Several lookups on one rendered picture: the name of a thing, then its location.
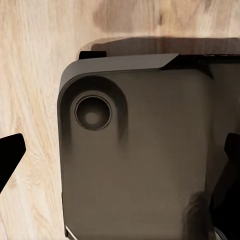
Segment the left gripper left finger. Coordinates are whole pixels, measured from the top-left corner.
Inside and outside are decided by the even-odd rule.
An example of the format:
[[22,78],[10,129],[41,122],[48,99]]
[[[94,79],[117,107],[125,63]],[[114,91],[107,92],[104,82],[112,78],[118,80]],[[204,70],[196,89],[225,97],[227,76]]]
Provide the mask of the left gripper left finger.
[[0,192],[26,152],[21,133],[0,138]]

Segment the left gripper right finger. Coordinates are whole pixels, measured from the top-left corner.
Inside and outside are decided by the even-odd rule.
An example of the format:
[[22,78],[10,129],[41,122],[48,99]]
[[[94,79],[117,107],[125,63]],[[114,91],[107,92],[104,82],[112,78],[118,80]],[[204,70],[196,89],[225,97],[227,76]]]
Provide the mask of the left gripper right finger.
[[224,151],[240,173],[240,135],[229,133],[226,138]]

